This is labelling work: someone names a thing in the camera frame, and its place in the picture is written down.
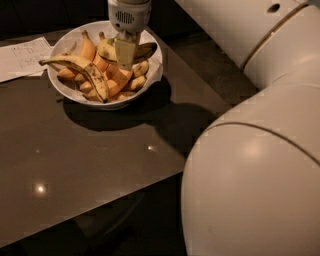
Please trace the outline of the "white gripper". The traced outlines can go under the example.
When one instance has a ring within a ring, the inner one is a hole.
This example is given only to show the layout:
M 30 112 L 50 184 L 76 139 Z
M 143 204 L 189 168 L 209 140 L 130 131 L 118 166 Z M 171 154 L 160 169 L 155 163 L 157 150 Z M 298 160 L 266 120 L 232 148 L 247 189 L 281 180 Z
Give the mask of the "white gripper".
M 150 19 L 152 0 L 107 0 L 107 3 L 109 21 L 119 32 L 114 43 L 117 64 L 121 69 L 130 70 L 140 33 Z

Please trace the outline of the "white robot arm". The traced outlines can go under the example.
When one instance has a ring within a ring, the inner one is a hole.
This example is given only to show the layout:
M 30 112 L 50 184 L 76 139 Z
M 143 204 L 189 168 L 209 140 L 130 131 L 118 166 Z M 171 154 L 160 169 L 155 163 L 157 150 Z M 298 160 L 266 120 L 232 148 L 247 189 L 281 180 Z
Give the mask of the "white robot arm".
M 176 0 L 258 93 L 183 172 L 188 256 L 320 256 L 319 0 Z

